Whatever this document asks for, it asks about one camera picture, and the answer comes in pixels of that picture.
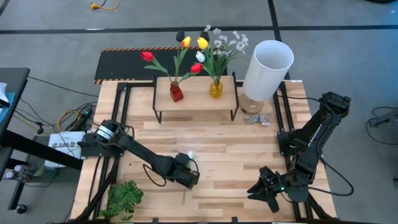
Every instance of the gray carpet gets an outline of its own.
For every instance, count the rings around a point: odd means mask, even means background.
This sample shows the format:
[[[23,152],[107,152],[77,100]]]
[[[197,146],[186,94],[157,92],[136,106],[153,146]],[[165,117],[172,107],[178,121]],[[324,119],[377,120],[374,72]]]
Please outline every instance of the gray carpet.
[[[0,30],[92,29],[205,26],[271,26],[266,0],[143,1],[121,0],[115,11],[92,11],[92,0],[10,0],[0,16]],[[280,26],[398,25],[398,4],[373,4],[363,0],[274,0]],[[108,0],[106,6],[112,7]],[[273,31],[244,31],[251,46],[274,39]],[[93,84],[103,48],[173,46],[174,33],[118,34],[0,34],[0,67],[29,67],[30,75],[58,85],[98,94]],[[398,147],[368,138],[366,121],[377,106],[398,106],[398,30],[282,31],[282,40],[295,54],[292,79],[304,82],[307,95],[318,98],[334,91],[352,98],[350,114],[336,128],[324,147],[325,159],[355,186],[350,197],[333,197],[338,216],[358,222],[396,223],[398,189]],[[247,51],[249,60],[252,49]],[[247,65],[229,66],[238,79]],[[67,109],[96,101],[29,80],[22,98],[43,118],[55,123]],[[23,110],[29,107],[22,102]],[[310,102],[311,112],[318,105]],[[379,110],[378,114],[388,110]],[[9,129],[28,138],[35,131],[18,120]],[[388,124],[370,129],[375,138],[398,141]],[[14,157],[23,158],[17,151]],[[334,192],[348,186],[327,171]],[[18,215],[7,211],[14,182],[0,182],[0,224],[62,222],[72,205],[79,173],[65,169],[46,189],[25,188],[21,203],[29,211]]]

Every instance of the red tulip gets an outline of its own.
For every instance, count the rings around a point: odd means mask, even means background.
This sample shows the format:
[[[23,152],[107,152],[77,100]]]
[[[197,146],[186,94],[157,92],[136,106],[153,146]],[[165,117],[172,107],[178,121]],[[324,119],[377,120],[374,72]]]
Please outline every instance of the red tulip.
[[[191,72],[192,73],[199,73],[201,70],[203,69],[203,65],[202,64],[194,64],[191,67]]]
[[[141,57],[148,62],[151,62],[154,59],[154,55],[150,52],[141,52]]]

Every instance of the white tulip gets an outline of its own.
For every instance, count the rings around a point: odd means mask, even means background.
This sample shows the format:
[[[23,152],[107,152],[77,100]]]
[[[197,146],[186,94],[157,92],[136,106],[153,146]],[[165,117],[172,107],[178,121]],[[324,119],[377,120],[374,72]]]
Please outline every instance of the white tulip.
[[[202,52],[197,52],[197,59],[200,63],[204,62],[206,60],[206,56]]]

